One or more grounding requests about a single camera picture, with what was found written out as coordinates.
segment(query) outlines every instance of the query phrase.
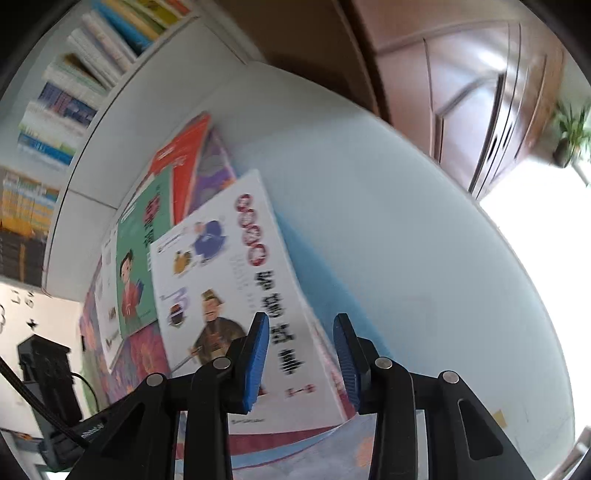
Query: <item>cartoon woman in red clothing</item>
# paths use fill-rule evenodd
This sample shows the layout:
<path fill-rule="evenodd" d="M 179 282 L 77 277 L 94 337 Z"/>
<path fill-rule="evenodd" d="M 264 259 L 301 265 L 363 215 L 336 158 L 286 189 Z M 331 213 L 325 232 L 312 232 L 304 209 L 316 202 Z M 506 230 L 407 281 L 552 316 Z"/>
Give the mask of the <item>cartoon woman in red clothing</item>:
<path fill-rule="evenodd" d="M 142 328 L 136 307 L 142 298 L 144 284 L 141 280 L 131 283 L 131 268 L 134 264 L 134 252 L 129 250 L 123 257 L 119 266 L 119 276 L 123 282 L 123 295 L 121 300 L 121 313 L 125 318 L 128 333 L 134 333 Z"/>

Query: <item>yellow book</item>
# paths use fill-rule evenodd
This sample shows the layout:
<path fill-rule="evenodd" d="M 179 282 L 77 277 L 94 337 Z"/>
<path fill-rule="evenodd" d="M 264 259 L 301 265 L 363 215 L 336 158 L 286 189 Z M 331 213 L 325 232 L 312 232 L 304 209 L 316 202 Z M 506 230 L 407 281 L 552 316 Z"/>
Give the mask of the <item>yellow book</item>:
<path fill-rule="evenodd" d="M 124 2 L 164 28 L 168 28 L 178 21 L 178 17 L 158 0 L 124 0 Z"/>
<path fill-rule="evenodd" d="M 111 9 L 114 13 L 123 18 L 126 22 L 129 22 L 131 25 L 133 25 L 148 40 L 154 41 L 162 33 L 160 29 L 154 28 L 153 24 L 155 24 L 155 22 L 152 22 L 153 24 L 148 23 L 148 21 L 142 16 L 140 16 L 140 14 L 136 12 L 136 10 L 131 8 L 129 5 L 123 3 L 122 1 L 102 0 L 102 3 L 106 7 Z"/>

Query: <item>blue book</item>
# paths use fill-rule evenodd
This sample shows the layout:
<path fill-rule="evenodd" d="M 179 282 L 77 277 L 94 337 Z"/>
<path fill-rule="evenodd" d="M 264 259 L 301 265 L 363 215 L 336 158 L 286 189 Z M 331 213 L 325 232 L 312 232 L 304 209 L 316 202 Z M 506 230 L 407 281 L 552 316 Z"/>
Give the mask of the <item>blue book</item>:
<path fill-rule="evenodd" d="M 53 158 L 54 160 L 57 160 L 60 163 L 63 163 L 64 165 L 69 165 L 70 163 L 72 163 L 72 157 L 71 155 L 62 152 L 61 150 L 58 150 L 57 148 L 51 147 L 41 141 L 39 141 L 36 138 L 30 137 L 29 135 L 21 132 L 20 135 L 18 136 L 18 142 L 28 148 L 32 148 L 33 150 L 38 151 L 39 153 L 43 154 L 43 155 L 47 155 L 48 157 Z"/>
<path fill-rule="evenodd" d="M 63 117 L 71 118 L 88 127 L 96 115 L 96 110 L 67 94 L 51 83 L 46 83 L 38 100 L 48 110 Z"/>
<path fill-rule="evenodd" d="M 146 48 L 148 48 L 152 44 L 151 40 L 146 38 L 145 35 L 141 34 L 127 20 L 119 16 L 117 13 L 113 12 L 102 2 L 93 2 L 93 7 L 95 10 L 98 10 L 99 13 L 109 21 L 111 26 L 121 34 L 124 40 L 137 54 L 141 54 Z"/>

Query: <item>red circle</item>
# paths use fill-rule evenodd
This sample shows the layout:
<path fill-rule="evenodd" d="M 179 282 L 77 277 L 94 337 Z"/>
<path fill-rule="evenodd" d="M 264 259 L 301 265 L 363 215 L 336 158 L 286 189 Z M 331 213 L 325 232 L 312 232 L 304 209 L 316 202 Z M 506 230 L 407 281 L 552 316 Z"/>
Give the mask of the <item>red circle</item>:
<path fill-rule="evenodd" d="M 240 215 L 238 215 L 238 225 L 242 228 L 246 228 L 252 225 L 256 220 L 256 211 L 252 208 L 243 211 Z"/>
<path fill-rule="evenodd" d="M 245 245 L 251 246 L 257 243 L 262 238 L 262 230 L 258 225 L 251 225 L 246 227 L 242 234 L 242 242 Z"/>
<path fill-rule="evenodd" d="M 252 195 L 250 195 L 249 193 L 244 193 L 237 198 L 235 207 L 236 210 L 238 210 L 238 212 L 244 212 L 247 208 L 250 207 L 251 204 Z"/>
<path fill-rule="evenodd" d="M 248 263 L 260 267 L 267 261 L 267 248 L 263 244 L 254 244 L 248 249 Z"/>

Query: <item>brown hat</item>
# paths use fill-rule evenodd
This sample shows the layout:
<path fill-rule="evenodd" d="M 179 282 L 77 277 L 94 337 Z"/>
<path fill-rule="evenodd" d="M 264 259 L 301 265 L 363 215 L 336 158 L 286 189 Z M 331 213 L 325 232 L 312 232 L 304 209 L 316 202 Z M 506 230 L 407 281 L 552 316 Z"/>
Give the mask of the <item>brown hat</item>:
<path fill-rule="evenodd" d="M 203 301 L 217 300 L 220 305 L 223 303 L 222 299 L 218 297 L 211 288 L 204 291 L 201 296 L 203 297 Z"/>

